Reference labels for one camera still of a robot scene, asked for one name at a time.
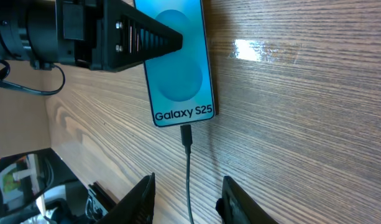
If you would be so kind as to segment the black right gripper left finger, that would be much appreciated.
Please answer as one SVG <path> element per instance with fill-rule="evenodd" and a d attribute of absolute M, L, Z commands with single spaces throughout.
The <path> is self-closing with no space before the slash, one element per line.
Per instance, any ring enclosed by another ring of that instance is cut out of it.
<path fill-rule="evenodd" d="M 97 224 L 152 224 L 155 205 L 155 174 L 145 176 Z"/>

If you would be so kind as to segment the Galaxy S25 smartphone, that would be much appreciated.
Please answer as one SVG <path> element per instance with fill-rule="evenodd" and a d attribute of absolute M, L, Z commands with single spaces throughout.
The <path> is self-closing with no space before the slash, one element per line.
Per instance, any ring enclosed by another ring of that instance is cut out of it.
<path fill-rule="evenodd" d="M 135 0 L 135 8 L 183 36 L 180 50 L 144 62 L 154 125 L 216 114 L 201 0 Z"/>

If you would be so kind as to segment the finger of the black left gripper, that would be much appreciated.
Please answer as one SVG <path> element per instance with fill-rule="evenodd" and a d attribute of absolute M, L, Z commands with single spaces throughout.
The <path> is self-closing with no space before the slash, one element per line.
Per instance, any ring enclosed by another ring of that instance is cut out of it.
<path fill-rule="evenodd" d="M 183 36 L 122 0 L 103 2 L 102 70 L 120 72 L 180 50 Z"/>

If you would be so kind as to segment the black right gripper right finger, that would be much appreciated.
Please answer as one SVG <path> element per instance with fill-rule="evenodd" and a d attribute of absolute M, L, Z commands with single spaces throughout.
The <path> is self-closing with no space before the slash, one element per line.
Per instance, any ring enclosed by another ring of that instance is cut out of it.
<path fill-rule="evenodd" d="M 225 224 L 278 224 L 230 176 L 224 176 L 216 211 Z"/>

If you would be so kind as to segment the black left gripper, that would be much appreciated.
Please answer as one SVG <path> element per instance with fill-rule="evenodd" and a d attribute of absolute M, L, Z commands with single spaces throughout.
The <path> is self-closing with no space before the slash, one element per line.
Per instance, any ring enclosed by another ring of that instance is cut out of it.
<path fill-rule="evenodd" d="M 0 60 L 28 61 L 36 70 L 90 68 L 102 17 L 100 0 L 0 0 Z"/>

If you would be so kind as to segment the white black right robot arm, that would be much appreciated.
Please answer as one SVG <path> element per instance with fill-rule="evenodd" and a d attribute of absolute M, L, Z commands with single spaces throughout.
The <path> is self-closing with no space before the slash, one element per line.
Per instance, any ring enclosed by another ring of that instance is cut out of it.
<path fill-rule="evenodd" d="M 0 218 L 32 205 L 44 193 L 77 178 L 51 149 L 25 152 L 0 159 Z M 152 223 L 155 175 L 143 177 L 115 203 L 98 184 L 91 185 L 83 223 Z M 223 223 L 275 223 L 230 176 L 223 179 L 216 211 Z"/>

